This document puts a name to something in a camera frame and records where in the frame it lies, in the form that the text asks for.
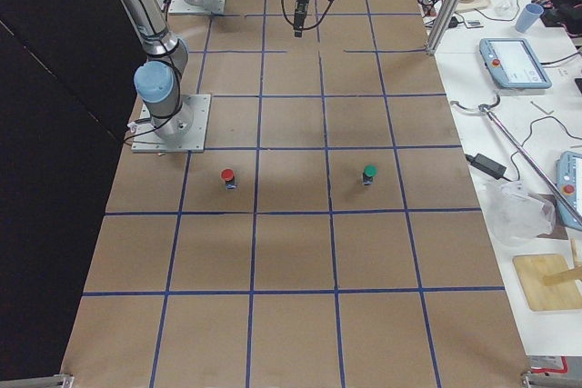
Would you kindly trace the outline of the green push button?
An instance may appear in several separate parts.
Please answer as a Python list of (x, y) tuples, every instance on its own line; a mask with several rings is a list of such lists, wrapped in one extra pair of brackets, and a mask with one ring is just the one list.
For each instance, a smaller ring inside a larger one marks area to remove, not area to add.
[(368, 164), (364, 167), (362, 172), (362, 184), (371, 185), (376, 177), (377, 169), (374, 165)]

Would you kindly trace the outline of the red push button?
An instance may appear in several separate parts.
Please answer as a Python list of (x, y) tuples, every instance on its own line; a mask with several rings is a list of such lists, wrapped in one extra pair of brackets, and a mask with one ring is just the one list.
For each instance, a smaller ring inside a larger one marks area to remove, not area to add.
[(237, 188), (236, 173), (232, 168), (222, 170), (220, 176), (227, 190)]

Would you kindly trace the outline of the metal cane rod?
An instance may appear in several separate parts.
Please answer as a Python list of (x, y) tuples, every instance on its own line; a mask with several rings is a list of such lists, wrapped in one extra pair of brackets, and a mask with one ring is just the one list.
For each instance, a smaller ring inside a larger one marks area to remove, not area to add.
[(560, 204), (562, 204), (567, 211), (573, 216), (573, 218), (581, 224), (581, 214), (577, 211), (576, 207), (568, 202), (566, 196), (557, 188), (557, 185), (552, 179), (542, 170), (542, 168), (536, 163), (531, 154), (524, 148), (524, 146), (510, 133), (506, 126), (501, 122), (501, 120), (494, 113), (493, 109), (500, 105), (501, 96), (496, 93), (496, 100), (492, 104), (479, 104), (475, 108), (465, 107), (458, 101), (451, 101), (450, 104), (457, 106), (463, 111), (469, 113), (477, 113), (485, 115), (503, 134), (503, 136), (516, 148), (517, 152), (527, 161), (529, 166), (535, 171), (535, 173), (543, 180), (547, 188), (550, 190), (551, 194), (555, 196)]

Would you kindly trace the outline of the blue teach pendant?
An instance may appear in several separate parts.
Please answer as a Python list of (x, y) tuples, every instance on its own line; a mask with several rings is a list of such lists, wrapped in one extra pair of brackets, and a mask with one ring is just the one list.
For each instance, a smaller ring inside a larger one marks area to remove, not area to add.
[(484, 38), (479, 41), (487, 71), (506, 89), (548, 89), (552, 82), (525, 38)]

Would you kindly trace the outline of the blue plastic cup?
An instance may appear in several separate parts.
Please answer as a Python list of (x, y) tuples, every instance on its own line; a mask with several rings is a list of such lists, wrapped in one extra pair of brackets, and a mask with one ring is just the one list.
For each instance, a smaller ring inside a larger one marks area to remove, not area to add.
[(525, 33), (544, 12), (545, 8), (542, 5), (535, 3), (525, 5), (516, 20), (515, 29), (519, 33)]

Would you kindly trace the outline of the black power adapter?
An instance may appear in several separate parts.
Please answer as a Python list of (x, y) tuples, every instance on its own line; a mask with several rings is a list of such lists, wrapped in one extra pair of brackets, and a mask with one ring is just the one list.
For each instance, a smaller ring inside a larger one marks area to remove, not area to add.
[(468, 162), (477, 170), (498, 180), (505, 175), (506, 167), (482, 154), (467, 155)]

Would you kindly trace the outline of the clear plastic bag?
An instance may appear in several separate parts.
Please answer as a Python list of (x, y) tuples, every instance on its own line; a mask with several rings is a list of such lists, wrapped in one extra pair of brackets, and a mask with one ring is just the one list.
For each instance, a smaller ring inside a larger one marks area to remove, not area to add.
[(496, 249), (526, 247), (555, 230), (555, 206), (522, 182), (491, 181), (478, 196)]

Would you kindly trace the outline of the wooden board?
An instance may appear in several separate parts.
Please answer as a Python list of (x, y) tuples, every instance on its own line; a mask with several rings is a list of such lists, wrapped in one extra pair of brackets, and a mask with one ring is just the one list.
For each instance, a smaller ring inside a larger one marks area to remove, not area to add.
[(581, 308), (581, 267), (569, 268), (561, 254), (520, 255), (513, 258), (528, 307), (534, 312)]

